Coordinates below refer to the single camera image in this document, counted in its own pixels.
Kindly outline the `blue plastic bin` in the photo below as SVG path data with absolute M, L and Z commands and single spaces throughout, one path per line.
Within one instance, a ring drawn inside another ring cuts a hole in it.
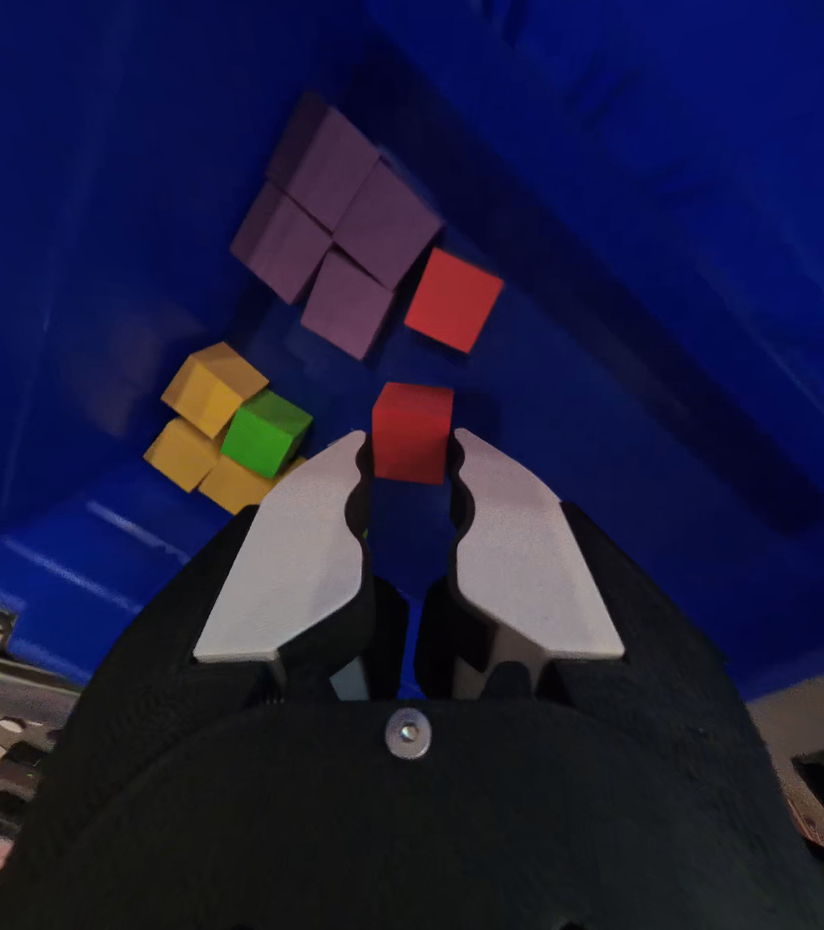
M 306 89 L 504 281 L 364 363 L 230 252 Z M 0 2 L 0 606 L 75 682 L 227 521 L 142 459 L 227 340 L 314 418 L 387 381 L 575 501 L 746 698 L 824 673 L 824 2 Z

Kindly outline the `purple wooden cube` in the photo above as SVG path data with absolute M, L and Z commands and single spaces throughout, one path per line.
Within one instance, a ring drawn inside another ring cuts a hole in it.
M 276 296 L 292 305 L 312 284 L 331 244 L 328 231 L 283 190 L 266 181 L 230 250 Z
M 302 93 L 265 178 L 333 232 L 380 160 L 379 150 L 313 90 Z
M 390 290 L 438 236 L 443 220 L 379 159 L 333 233 L 333 244 Z
M 300 319 L 301 327 L 363 363 L 395 303 L 379 282 L 336 247 L 325 253 Z

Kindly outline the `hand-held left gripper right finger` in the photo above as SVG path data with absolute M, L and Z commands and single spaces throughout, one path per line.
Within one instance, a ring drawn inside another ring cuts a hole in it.
M 625 646 L 560 499 L 532 471 L 465 428 L 463 527 L 450 579 L 464 603 L 542 659 L 618 659 Z

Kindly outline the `green wooden cube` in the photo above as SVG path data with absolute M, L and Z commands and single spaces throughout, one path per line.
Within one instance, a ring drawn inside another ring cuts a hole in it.
M 235 412 L 221 454 L 262 478 L 275 479 L 300 448 L 313 416 L 270 389 Z

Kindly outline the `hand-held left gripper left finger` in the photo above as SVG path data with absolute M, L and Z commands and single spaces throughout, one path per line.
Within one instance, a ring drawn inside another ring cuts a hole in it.
M 324 663 L 349 663 L 372 633 L 366 530 L 369 436 L 355 430 L 291 471 L 252 519 L 194 648 L 199 663 L 292 663 L 299 639 L 348 609 Z

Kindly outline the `yellow wooden cube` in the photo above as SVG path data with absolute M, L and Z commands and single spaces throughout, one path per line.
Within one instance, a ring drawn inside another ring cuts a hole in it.
M 232 515 L 236 515 L 245 506 L 259 505 L 291 471 L 295 471 L 306 461 L 302 456 L 293 459 L 277 477 L 268 479 L 234 459 L 220 455 L 197 490 Z
M 172 418 L 144 452 L 143 459 L 181 490 L 190 493 L 214 469 L 226 431 L 209 437 L 181 416 Z
M 268 378 L 222 341 L 190 354 L 161 400 L 200 433 L 215 439 L 239 407 L 268 385 Z

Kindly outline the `red wooden cube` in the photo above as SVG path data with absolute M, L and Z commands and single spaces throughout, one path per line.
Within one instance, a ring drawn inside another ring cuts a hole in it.
M 499 276 L 434 248 L 406 312 L 405 326 L 468 355 L 503 288 Z
M 372 409 L 374 473 L 379 479 L 441 485 L 454 391 L 387 382 Z

